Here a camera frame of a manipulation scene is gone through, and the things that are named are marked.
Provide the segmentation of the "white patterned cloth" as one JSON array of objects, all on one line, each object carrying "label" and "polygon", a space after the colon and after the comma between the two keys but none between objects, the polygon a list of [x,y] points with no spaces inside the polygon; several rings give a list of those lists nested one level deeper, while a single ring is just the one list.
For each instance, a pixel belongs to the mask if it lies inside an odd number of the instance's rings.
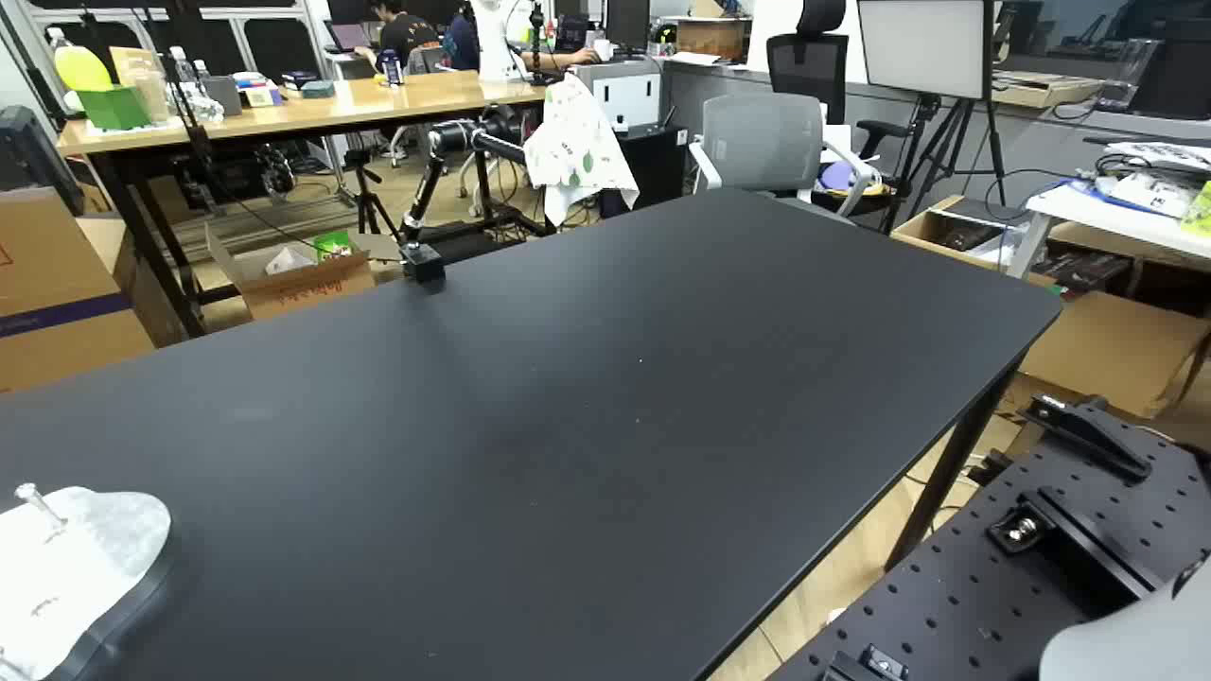
[{"label": "white patterned cloth", "polygon": [[540,207],[552,229],[601,191],[615,191],[623,206],[641,202],[641,182],[601,102],[574,77],[544,92],[540,125],[521,145],[521,164],[528,178],[540,191]]}]

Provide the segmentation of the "black clamp stand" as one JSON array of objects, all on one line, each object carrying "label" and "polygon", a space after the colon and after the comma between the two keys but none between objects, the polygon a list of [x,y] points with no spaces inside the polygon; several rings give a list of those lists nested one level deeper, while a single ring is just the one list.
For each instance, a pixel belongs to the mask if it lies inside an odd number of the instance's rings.
[{"label": "black clamp stand", "polygon": [[[449,174],[449,157],[461,152],[476,174],[476,215],[432,225],[427,207]],[[540,225],[521,207],[491,198],[491,164],[521,158],[521,145],[487,133],[476,120],[444,120],[427,133],[427,174],[417,202],[400,215],[398,254],[400,273],[417,284],[438,280],[454,263],[468,263],[504,246],[517,236],[540,236]]]}]

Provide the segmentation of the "grey office chair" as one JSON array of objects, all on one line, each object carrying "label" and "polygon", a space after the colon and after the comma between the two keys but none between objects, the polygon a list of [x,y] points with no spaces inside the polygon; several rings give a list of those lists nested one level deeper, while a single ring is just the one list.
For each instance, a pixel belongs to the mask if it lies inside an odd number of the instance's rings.
[{"label": "grey office chair", "polygon": [[851,215],[877,169],[824,137],[824,102],[815,95],[716,95],[700,108],[688,140],[698,191],[757,191],[810,206],[824,168],[847,168],[835,215]]}]

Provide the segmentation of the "white computer case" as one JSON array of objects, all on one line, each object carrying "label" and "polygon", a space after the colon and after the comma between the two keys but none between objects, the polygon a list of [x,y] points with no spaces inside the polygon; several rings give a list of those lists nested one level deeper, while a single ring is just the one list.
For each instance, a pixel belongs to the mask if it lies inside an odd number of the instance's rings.
[{"label": "white computer case", "polygon": [[655,62],[574,63],[573,77],[596,95],[615,133],[664,125],[664,70]]}]

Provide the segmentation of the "open cardboard box on floor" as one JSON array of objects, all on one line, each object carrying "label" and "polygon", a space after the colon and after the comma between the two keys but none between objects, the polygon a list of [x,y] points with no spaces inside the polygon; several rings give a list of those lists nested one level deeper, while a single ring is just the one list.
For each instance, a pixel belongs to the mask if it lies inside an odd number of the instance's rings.
[{"label": "open cardboard box on floor", "polygon": [[217,229],[206,246],[253,321],[311,309],[376,289],[372,254],[348,232],[231,249]]}]

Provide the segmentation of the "black office chair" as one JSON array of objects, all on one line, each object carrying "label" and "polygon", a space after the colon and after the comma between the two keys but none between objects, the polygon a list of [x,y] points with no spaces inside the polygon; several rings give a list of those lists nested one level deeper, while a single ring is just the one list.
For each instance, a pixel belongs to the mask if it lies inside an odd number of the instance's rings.
[{"label": "black office chair", "polygon": [[765,41],[771,87],[819,99],[828,125],[847,120],[851,38],[843,19],[847,0],[799,0],[794,31]]}]

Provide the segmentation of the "open box with items right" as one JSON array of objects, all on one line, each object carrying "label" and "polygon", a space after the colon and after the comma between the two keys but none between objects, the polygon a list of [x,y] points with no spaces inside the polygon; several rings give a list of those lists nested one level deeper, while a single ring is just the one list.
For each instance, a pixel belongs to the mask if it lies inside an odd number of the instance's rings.
[{"label": "open box with items right", "polygon": [[1031,232],[1035,215],[1027,207],[988,206],[975,198],[944,198],[896,225],[893,237],[975,269],[1023,278],[1023,246]]}]

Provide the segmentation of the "white projection screen on tripod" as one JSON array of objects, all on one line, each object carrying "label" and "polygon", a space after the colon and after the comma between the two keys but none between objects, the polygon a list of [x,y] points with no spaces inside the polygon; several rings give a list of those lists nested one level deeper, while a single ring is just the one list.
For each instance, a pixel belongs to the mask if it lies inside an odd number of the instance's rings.
[{"label": "white projection screen on tripod", "polygon": [[993,19],[993,0],[859,0],[866,82],[912,99],[886,229],[917,212],[934,182],[959,174],[972,118],[984,118],[988,140],[988,164],[972,168],[972,178],[1006,193],[993,102]]}]

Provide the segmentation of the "black perforated breadboard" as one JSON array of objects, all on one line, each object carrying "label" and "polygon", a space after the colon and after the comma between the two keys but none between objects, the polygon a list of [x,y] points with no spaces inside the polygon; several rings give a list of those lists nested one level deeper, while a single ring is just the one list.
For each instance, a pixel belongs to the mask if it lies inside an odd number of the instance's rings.
[{"label": "black perforated breadboard", "polygon": [[776,681],[1038,681],[1046,645],[1211,550],[1205,456],[1099,403],[1031,404],[1031,448]]}]

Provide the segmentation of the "cardboard box right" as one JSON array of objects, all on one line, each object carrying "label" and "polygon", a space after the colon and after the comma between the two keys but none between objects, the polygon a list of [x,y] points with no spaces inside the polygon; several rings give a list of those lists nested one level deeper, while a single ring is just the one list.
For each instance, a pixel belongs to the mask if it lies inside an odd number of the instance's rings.
[{"label": "cardboard box right", "polygon": [[1017,376],[1035,387],[1104,396],[1127,416],[1168,413],[1199,376],[1211,321],[1086,292],[1035,340]]}]

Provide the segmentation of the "long wooden desk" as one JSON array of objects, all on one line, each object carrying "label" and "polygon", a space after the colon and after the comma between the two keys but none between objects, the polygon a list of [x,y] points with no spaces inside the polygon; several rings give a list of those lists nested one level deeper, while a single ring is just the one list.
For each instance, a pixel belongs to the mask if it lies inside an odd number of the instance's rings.
[{"label": "long wooden desk", "polygon": [[[343,80],[328,99],[292,95],[284,108],[245,110],[224,120],[206,120],[198,133],[213,152],[234,145],[270,145],[292,137],[336,137],[388,125],[417,125],[464,118],[496,108],[540,108],[544,92],[529,82],[482,80],[476,71],[427,71],[409,77],[400,87],[376,80]],[[213,303],[192,280],[188,263],[179,254],[173,229],[164,219],[147,182],[171,157],[192,157],[198,137],[179,118],[147,128],[104,133],[91,120],[70,120],[56,147],[70,158],[89,158],[120,212],[137,254],[150,265],[154,284],[171,303],[171,319],[184,336],[202,336],[202,308]]]}]

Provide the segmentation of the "large cardboard box left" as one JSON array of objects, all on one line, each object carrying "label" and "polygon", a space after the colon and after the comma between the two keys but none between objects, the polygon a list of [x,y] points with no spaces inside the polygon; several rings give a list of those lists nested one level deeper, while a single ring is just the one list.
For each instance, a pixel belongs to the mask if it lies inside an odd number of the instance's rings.
[{"label": "large cardboard box left", "polygon": [[144,321],[53,191],[0,193],[0,395],[150,351]]}]

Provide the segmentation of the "white table with papers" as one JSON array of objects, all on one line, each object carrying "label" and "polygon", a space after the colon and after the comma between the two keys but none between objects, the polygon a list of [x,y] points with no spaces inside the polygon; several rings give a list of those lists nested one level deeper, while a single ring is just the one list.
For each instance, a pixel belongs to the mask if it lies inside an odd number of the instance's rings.
[{"label": "white table with papers", "polygon": [[1206,263],[1206,184],[1206,145],[1112,140],[1091,174],[1076,174],[1027,202],[1031,229],[1012,258],[1012,273],[1023,278],[1038,263],[1055,225],[1079,225]]}]

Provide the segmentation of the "yellow green bag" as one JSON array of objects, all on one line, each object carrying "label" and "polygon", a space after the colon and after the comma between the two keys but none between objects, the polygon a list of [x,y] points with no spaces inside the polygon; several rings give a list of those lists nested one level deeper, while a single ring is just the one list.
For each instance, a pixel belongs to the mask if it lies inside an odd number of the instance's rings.
[{"label": "yellow green bag", "polygon": [[78,99],[89,120],[104,133],[144,128],[147,110],[134,87],[111,80],[111,70],[75,41],[53,50],[60,82]]}]

